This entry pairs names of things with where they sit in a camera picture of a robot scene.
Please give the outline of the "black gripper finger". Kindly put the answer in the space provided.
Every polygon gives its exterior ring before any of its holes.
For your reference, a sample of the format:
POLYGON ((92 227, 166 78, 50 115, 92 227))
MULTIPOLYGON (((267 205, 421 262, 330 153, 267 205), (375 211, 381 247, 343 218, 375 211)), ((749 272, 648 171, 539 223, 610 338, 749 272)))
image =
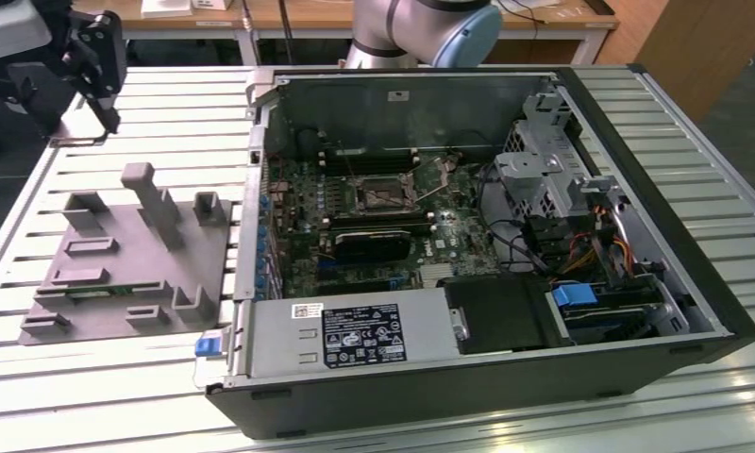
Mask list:
POLYGON ((122 122, 120 114, 115 109, 116 99, 118 96, 114 93, 107 97, 90 97, 87 99, 88 105, 108 134, 116 134, 119 132, 122 122))

